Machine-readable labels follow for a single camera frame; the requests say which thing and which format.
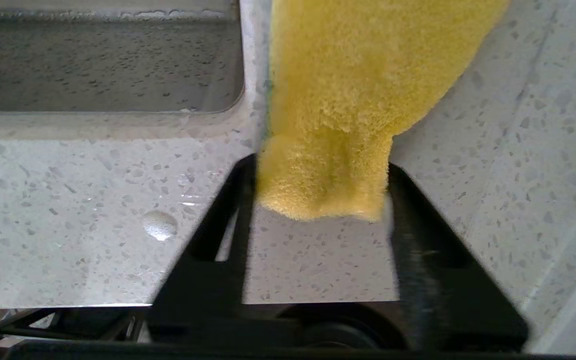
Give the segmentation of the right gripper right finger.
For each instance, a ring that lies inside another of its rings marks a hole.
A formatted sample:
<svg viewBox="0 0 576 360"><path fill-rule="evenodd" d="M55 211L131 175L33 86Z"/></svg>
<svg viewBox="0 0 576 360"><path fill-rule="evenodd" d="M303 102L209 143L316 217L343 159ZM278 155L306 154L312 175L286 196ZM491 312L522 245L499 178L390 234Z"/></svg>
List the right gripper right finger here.
<svg viewBox="0 0 576 360"><path fill-rule="evenodd" d="M409 174L388 166L390 245L410 346L520 351L529 326Z"/></svg>

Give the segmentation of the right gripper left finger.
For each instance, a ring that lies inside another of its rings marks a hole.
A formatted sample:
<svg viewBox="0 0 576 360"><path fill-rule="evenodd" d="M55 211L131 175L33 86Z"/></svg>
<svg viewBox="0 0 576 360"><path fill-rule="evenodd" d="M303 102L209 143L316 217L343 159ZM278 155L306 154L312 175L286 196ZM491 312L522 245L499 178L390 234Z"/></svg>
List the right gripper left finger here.
<svg viewBox="0 0 576 360"><path fill-rule="evenodd" d="M243 304L257 157L238 160L206 210L147 314L155 343L181 343L212 320L235 319Z"/></svg>

